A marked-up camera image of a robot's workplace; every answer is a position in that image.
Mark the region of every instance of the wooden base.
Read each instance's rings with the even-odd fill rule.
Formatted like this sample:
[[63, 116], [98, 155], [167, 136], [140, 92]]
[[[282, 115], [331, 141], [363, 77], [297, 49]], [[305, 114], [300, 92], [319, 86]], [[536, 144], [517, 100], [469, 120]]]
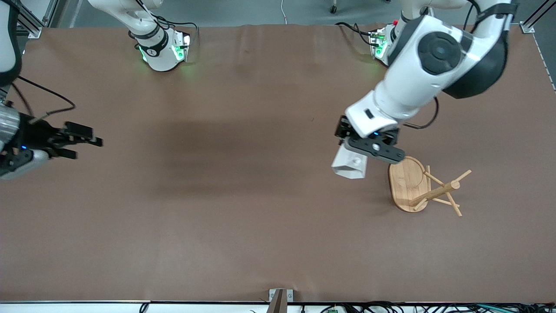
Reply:
[[428, 202], [410, 206], [409, 202], [430, 191], [430, 179], [423, 174], [425, 167], [417, 159], [406, 156], [398, 164], [390, 165], [390, 189], [398, 208], [406, 212], [420, 212]]

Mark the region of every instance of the white cable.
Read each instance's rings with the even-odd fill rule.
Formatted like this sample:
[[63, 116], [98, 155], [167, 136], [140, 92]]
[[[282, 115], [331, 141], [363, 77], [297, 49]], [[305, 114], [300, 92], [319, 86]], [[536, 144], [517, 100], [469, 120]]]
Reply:
[[280, 3], [280, 9], [282, 10], [282, 15], [284, 16], [284, 22], [286, 22], [287, 25], [286, 13], [284, 13], [284, 0], [282, 0], [282, 3]]

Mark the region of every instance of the wooden mug tree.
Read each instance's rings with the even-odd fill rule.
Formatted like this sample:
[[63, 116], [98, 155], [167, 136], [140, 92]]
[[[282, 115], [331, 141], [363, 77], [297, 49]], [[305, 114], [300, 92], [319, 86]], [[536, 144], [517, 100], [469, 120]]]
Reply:
[[[459, 189], [460, 181], [469, 174], [471, 174], [471, 170], [448, 184], [444, 184], [430, 174], [430, 166], [427, 166], [425, 170], [421, 162], [407, 156], [402, 162], [393, 164], [389, 168], [390, 187], [394, 203], [398, 208], [414, 213], [422, 211], [428, 201], [436, 201], [451, 205], [456, 214], [461, 217], [459, 205], [456, 204], [450, 193]], [[440, 187], [431, 190], [431, 179], [438, 183]], [[438, 197], [441, 195], [446, 195], [448, 201], [439, 199]]]

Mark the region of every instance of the black circular cap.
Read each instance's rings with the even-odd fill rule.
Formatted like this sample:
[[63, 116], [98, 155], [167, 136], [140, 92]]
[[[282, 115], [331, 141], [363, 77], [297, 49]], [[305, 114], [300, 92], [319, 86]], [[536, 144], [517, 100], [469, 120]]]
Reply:
[[422, 68], [432, 75], [453, 70], [463, 56], [460, 43], [443, 32], [425, 35], [419, 42], [418, 51]]

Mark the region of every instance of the brown table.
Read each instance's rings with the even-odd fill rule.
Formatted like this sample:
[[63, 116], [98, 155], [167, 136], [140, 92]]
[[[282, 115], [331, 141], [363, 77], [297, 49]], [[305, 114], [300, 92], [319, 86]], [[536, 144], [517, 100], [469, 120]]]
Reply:
[[[355, 33], [203, 28], [193, 63], [158, 73], [126, 32], [27, 45], [22, 75], [78, 105], [49, 121], [105, 147], [0, 183], [0, 299], [554, 300], [556, 96], [531, 35], [514, 29], [490, 91], [441, 95], [432, 127], [401, 132], [436, 177], [473, 170], [458, 218], [398, 210], [385, 163], [363, 180], [330, 169], [338, 117], [385, 72]], [[66, 105], [19, 85], [37, 114]]]

